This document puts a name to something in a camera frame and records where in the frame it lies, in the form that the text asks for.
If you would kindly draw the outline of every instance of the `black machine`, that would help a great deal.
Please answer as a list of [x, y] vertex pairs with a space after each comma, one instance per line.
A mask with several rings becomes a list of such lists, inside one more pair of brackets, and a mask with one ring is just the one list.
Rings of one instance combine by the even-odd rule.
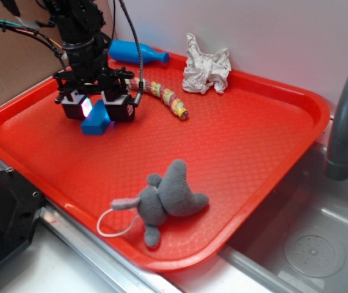
[[[14, 0], [1, 1], [13, 15], [20, 16]], [[55, 102], [63, 106], [65, 115], [71, 119], [84, 119], [83, 109], [88, 96], [102, 95], [112, 121], [133, 120], [143, 85], [139, 85], [136, 98], [132, 98], [125, 79], [132, 79], [134, 73], [125, 68], [109, 68], [107, 52], [111, 38], [101, 32], [105, 24], [102, 11], [91, 0], [43, 0], [43, 5], [50, 13], [50, 19], [48, 24], [37, 23], [57, 26], [71, 67], [71, 70], [53, 76], [59, 85]]]
[[[20, 16], [14, 0], [1, 1], [13, 15]], [[125, 6], [122, 0], [119, 1], [134, 33]], [[135, 108], [142, 98], [143, 84], [139, 84], [139, 91], [132, 98], [125, 79], [133, 78], [134, 73], [125, 68], [109, 68], [107, 52], [112, 39], [101, 32], [104, 18], [94, 2], [43, 0], [38, 3], [50, 13], [47, 24], [38, 24], [57, 26], [71, 68], [53, 75], [59, 91], [55, 102], [62, 105], [65, 115], [71, 119], [84, 119], [84, 104], [89, 102], [89, 95], [102, 95], [112, 121], [133, 120]], [[34, 37], [31, 32], [38, 34], [34, 29], [9, 23], [0, 21], [0, 28], [17, 33], [26, 29], [30, 32], [26, 34], [28, 37]], [[142, 80], [142, 56], [135, 33], [134, 36]], [[16, 170], [0, 171], [0, 264], [29, 246], [42, 203], [42, 193]]]

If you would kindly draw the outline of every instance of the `blue plastic bottle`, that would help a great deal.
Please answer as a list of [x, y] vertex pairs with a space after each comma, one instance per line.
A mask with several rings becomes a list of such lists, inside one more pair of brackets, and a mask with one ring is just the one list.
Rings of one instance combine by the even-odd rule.
[[[168, 53], [156, 52], [148, 45], [140, 44], [140, 50], [143, 55], [144, 64], [150, 63], [151, 61], [155, 60], [161, 61], [163, 63], [167, 63], [169, 61]], [[109, 49], [109, 55], [112, 59], [117, 61], [139, 64], [139, 54], [134, 42], [113, 40]]]

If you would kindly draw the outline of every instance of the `white wall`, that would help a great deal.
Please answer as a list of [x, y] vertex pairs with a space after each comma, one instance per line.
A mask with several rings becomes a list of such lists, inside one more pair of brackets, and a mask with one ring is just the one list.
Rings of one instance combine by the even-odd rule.
[[[142, 43], [230, 49], [234, 69], [311, 90], [334, 111], [348, 75], [348, 0], [125, 0]], [[119, 39], [133, 40], [117, 1]]]

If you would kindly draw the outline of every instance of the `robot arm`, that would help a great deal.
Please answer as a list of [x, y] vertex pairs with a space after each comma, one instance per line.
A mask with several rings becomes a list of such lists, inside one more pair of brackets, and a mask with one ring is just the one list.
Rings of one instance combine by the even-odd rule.
[[[1, 1], [13, 15], [20, 15], [14, 0]], [[43, 3], [51, 15], [49, 23], [60, 32], [71, 68], [53, 76], [59, 91], [55, 102], [63, 106], [65, 115], [84, 119], [83, 107], [88, 96], [102, 95], [112, 121], [133, 120], [141, 95], [132, 98], [125, 82], [134, 77], [133, 72], [108, 66], [111, 40], [101, 32], [105, 24], [102, 11], [92, 0], [43, 0]]]

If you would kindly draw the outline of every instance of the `sink drain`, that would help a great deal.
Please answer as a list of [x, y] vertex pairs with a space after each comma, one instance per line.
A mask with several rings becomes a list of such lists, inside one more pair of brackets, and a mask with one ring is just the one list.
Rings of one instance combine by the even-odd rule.
[[342, 243], [316, 228], [292, 233], [285, 241], [284, 254], [293, 269], [315, 278], [334, 275], [345, 262]]

